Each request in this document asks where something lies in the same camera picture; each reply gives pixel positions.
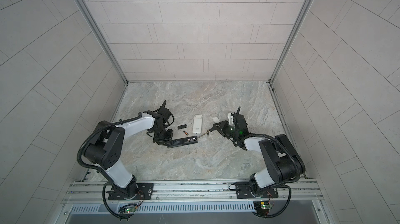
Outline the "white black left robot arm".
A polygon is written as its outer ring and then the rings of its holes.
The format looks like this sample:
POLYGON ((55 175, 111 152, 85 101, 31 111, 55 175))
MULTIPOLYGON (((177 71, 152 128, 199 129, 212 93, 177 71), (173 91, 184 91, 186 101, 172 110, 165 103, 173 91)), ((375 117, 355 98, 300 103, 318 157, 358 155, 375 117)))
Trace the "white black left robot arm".
POLYGON ((77 162, 82 167, 101 173, 124 194, 134 194, 136 178, 121 160, 124 141, 146 130, 154 135, 156 143, 164 144, 172 138, 172 131, 167 129, 171 125, 170 118, 173 118, 171 111, 160 106, 155 111, 145 111, 131 119, 114 123, 102 121, 79 148, 77 162))

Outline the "white remote control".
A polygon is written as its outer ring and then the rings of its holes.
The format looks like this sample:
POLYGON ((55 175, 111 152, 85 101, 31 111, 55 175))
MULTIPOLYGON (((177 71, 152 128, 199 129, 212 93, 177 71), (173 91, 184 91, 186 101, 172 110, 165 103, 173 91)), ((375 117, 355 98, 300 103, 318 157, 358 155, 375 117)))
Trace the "white remote control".
POLYGON ((203 116, 202 115, 195 115, 193 120, 193 134, 201 134, 202 133, 202 123, 203 123, 203 116))

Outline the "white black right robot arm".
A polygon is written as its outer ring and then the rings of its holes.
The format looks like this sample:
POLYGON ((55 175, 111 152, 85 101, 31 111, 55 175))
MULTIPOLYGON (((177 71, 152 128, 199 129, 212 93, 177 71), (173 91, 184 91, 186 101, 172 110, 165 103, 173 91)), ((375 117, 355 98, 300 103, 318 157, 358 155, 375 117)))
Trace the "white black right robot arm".
POLYGON ((262 154, 265 168, 254 173, 245 183, 246 189, 256 198, 270 193, 285 183, 300 180, 306 172, 305 164, 285 134, 275 137, 267 134, 251 133, 244 115, 229 114, 227 121, 213 124, 207 134, 217 131, 230 140, 235 147, 262 154))

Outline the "black yellow screwdriver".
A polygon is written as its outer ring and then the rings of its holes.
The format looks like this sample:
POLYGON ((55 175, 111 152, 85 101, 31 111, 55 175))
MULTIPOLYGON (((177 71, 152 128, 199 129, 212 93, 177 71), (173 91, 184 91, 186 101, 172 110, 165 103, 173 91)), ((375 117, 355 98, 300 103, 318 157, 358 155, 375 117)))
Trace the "black yellow screwdriver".
POLYGON ((212 130, 207 130, 205 133, 200 134, 199 136, 197 136, 197 138, 201 138, 203 136, 209 136, 209 134, 212 132, 212 130))

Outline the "black remote battery cover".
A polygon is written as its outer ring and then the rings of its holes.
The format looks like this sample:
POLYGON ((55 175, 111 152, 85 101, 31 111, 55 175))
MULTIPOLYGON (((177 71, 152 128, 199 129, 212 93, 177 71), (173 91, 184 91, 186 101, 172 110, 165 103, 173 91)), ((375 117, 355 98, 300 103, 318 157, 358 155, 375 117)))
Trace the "black remote battery cover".
POLYGON ((184 128, 186 128, 186 127, 187 127, 187 125, 184 124, 184 125, 179 125, 177 128, 178 128, 178 129, 184 129, 184 128))

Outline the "black remote control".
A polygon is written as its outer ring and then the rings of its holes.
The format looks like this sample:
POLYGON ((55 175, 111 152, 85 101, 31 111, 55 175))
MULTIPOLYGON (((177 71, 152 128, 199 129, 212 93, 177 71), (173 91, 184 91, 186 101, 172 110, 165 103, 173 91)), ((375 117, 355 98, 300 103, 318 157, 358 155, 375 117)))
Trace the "black remote control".
POLYGON ((177 147, 181 147, 181 146, 187 146, 190 144, 196 144, 198 142, 198 137, 197 136, 190 136, 190 137, 184 137, 184 138, 180 138, 180 139, 173 139, 170 140, 167 143, 167 148, 171 149, 171 148, 177 148, 177 147))

